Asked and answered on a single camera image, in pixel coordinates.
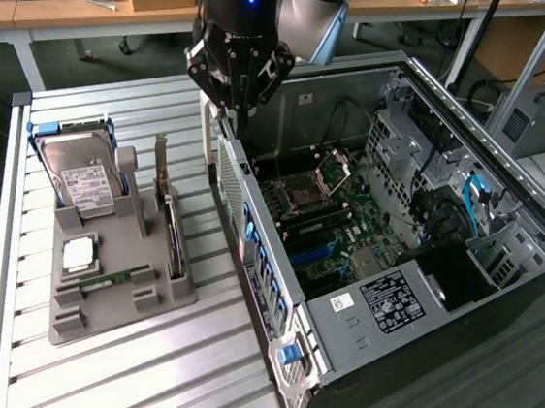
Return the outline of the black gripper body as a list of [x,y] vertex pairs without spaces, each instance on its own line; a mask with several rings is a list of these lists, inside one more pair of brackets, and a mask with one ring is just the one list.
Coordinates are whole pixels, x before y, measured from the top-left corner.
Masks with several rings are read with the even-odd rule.
[[277,0],[204,0],[203,45],[228,97],[259,78],[279,45]]

